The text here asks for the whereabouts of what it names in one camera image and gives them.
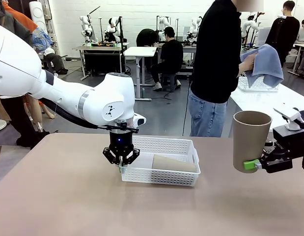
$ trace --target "cup rim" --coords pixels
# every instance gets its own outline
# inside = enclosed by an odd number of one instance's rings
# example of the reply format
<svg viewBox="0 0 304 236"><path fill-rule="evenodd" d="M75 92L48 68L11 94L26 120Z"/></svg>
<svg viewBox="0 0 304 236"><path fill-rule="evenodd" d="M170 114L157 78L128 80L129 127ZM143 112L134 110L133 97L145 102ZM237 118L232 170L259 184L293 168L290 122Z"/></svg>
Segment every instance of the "cup rim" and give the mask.
<svg viewBox="0 0 304 236"><path fill-rule="evenodd" d="M256 112L256 113L261 113L261 114L264 114L264 115L268 116L268 117L270 118L270 121L269 121L268 123L265 123L265 124L246 124L246 123L243 123L243 122L241 122L241 121L239 121L239 120L237 120L237 119L235 118L235 116L236 116L237 114L242 113L242 112ZM240 111L240 112L237 112L236 114L234 114L233 118L234 118L234 120L237 121L238 123L244 124L244 125L247 125L247 126L265 126L265 125L271 124L272 121L273 121L272 117L270 117L268 114L266 114L266 113L264 113L264 112L258 112L258 111Z"/></svg>

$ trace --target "brick wall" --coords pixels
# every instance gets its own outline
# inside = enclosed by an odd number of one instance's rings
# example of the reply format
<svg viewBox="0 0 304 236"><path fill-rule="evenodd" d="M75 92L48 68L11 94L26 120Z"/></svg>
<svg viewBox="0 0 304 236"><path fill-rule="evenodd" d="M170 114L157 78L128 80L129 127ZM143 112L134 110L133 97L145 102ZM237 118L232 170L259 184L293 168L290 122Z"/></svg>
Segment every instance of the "brick wall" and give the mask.
<svg viewBox="0 0 304 236"><path fill-rule="evenodd" d="M101 39L98 17L102 17L103 30L108 25L109 18L123 16L124 36L136 45L138 33L145 28L156 29L156 16L171 17L171 26L179 18L178 36L182 36L184 27L191 26L193 17L203 16L214 0L49 0L58 39L60 53L78 57L79 53L72 48L81 46L84 38L81 35L80 16L101 6L92 13L93 27L96 37ZM285 0L266 0L266 15L260 17L262 26L271 26L278 14L281 14ZM242 15L243 22L248 13ZM227 27L227 20L222 28Z"/></svg>

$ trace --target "blue jeans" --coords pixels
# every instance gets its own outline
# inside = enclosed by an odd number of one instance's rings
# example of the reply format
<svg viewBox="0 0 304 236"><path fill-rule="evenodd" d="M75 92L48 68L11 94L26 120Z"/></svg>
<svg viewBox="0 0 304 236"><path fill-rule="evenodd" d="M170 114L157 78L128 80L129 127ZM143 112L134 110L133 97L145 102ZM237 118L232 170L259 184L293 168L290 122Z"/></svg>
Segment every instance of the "blue jeans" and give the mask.
<svg viewBox="0 0 304 236"><path fill-rule="evenodd" d="M225 122L226 107L227 102L221 104L207 102L195 96L190 90L190 136L220 138Z"/></svg>

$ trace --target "perforated basket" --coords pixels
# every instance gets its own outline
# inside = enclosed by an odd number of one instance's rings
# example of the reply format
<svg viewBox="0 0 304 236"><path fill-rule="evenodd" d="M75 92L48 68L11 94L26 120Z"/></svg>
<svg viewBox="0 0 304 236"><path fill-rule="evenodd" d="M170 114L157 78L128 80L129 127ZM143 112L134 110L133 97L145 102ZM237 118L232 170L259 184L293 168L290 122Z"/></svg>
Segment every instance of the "perforated basket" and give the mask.
<svg viewBox="0 0 304 236"><path fill-rule="evenodd" d="M120 167L123 181L194 186L201 173L199 158L192 140L163 139L133 136L133 144L140 156L127 167ZM193 163L196 173L152 169L154 155Z"/></svg>
<svg viewBox="0 0 304 236"><path fill-rule="evenodd" d="M277 92L278 85L274 88L263 83L264 77L258 78L253 85L249 88L247 77L240 76L238 81L238 88L244 92Z"/></svg>

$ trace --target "hand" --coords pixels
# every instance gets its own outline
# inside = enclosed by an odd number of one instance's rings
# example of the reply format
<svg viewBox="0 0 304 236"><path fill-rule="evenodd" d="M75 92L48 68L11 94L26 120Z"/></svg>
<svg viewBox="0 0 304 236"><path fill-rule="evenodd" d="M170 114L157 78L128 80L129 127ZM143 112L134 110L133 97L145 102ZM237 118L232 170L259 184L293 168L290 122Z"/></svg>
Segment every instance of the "hand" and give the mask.
<svg viewBox="0 0 304 236"><path fill-rule="evenodd" d="M245 71L253 70L254 60L257 55L258 53L254 53L246 57L246 59L243 62Z"/></svg>

